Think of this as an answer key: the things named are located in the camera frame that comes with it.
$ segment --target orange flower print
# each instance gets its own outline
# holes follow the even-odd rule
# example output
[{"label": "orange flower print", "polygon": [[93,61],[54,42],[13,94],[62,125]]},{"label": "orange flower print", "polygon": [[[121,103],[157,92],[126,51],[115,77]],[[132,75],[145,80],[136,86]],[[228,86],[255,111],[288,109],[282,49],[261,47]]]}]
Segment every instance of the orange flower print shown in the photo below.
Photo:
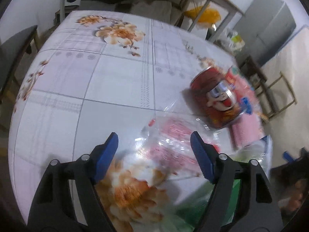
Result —
[{"label": "orange flower print", "polygon": [[16,98],[16,102],[15,102],[15,105],[14,105],[14,113],[16,112],[17,110],[17,103],[19,101],[20,98],[23,99],[23,101],[26,101],[32,88],[34,87],[36,81],[38,80],[39,76],[43,75],[44,72],[43,72],[43,69],[44,69],[44,66],[48,64],[48,61],[47,60],[44,60],[42,62],[40,62],[37,70],[34,72],[34,73],[31,73],[29,75],[29,78],[27,79],[26,81],[26,84],[24,84],[19,93],[18,93],[18,96]]},{"label": "orange flower print", "polygon": [[77,22],[84,26],[88,26],[89,24],[100,22],[102,19],[103,19],[102,16],[86,16],[78,19]]},{"label": "orange flower print", "polygon": [[139,47],[134,46],[134,42],[141,41],[145,33],[142,31],[137,31],[137,27],[131,23],[120,22],[115,23],[113,26],[100,27],[95,35],[101,37],[108,44],[121,43],[123,48],[130,47],[135,50]]},{"label": "orange flower print", "polygon": [[118,232],[133,232],[132,222],[151,223],[163,219],[160,212],[168,202],[166,190],[158,189],[166,174],[153,170],[153,183],[149,186],[145,180],[138,180],[134,174],[141,166],[132,166],[124,170],[122,162],[112,161],[107,174],[95,189],[109,219]]}]

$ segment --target wooden chair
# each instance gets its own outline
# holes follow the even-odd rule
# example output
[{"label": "wooden chair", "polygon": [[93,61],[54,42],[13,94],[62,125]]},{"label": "wooden chair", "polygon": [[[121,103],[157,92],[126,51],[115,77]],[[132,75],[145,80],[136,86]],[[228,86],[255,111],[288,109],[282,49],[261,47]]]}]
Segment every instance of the wooden chair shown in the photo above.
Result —
[{"label": "wooden chair", "polygon": [[[289,106],[292,104],[297,104],[296,96],[293,91],[292,86],[290,85],[289,81],[286,79],[284,74],[280,72],[280,77],[276,79],[273,83],[271,83],[269,86],[266,85],[267,78],[264,75],[263,71],[261,70],[260,66],[253,60],[251,56],[247,57],[245,61],[239,66],[240,69],[242,69],[244,66],[246,66],[245,72],[243,74],[249,79],[251,76],[257,74],[258,78],[260,79],[259,82],[254,84],[254,89],[257,90],[258,88],[262,89],[262,92],[258,93],[256,96],[259,97],[262,94],[265,94],[265,97],[267,99],[267,102],[270,107],[270,112],[264,113],[268,119],[273,118],[274,116],[280,114],[284,110],[286,110]],[[283,79],[284,83],[288,87],[288,90],[290,94],[292,95],[293,100],[288,103],[283,108],[279,109],[277,102],[275,100],[275,97],[273,95],[273,92],[271,91],[271,87],[276,84],[280,79]]]},{"label": "wooden chair", "polygon": [[[0,104],[4,97],[7,97],[15,104],[16,96],[9,91],[9,88],[12,82],[20,87],[14,74],[24,53],[26,51],[29,52],[32,40],[34,40],[36,48],[39,51],[41,45],[37,35],[37,25],[22,30],[0,45]],[[4,132],[9,131],[1,124],[0,130]]]}]

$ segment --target refrigerator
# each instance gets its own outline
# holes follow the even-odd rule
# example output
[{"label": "refrigerator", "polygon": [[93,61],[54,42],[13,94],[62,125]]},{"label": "refrigerator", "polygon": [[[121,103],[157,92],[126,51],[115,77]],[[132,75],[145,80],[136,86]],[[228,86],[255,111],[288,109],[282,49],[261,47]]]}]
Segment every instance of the refrigerator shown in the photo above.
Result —
[{"label": "refrigerator", "polygon": [[261,66],[270,60],[291,36],[296,23],[282,0],[253,0],[234,27],[245,46],[235,57],[241,64],[249,55]]}]

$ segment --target red can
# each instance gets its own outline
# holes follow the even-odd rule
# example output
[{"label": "red can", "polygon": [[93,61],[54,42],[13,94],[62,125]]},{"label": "red can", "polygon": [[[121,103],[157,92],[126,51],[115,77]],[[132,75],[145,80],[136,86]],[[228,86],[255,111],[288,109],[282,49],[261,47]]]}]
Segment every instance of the red can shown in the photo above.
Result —
[{"label": "red can", "polygon": [[234,86],[215,67],[199,73],[192,80],[190,90],[214,128],[223,128],[243,112]]}]

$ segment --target cartoon face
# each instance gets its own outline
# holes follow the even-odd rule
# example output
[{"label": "cartoon face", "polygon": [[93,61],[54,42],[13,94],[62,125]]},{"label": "cartoon face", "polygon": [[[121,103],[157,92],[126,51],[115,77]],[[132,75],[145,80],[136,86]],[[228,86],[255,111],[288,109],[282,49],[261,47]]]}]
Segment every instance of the cartoon face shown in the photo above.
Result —
[{"label": "cartoon face", "polygon": [[236,95],[232,91],[231,85],[225,80],[221,80],[219,84],[207,93],[207,106],[213,107],[218,111],[226,111],[231,109],[236,103]]}]

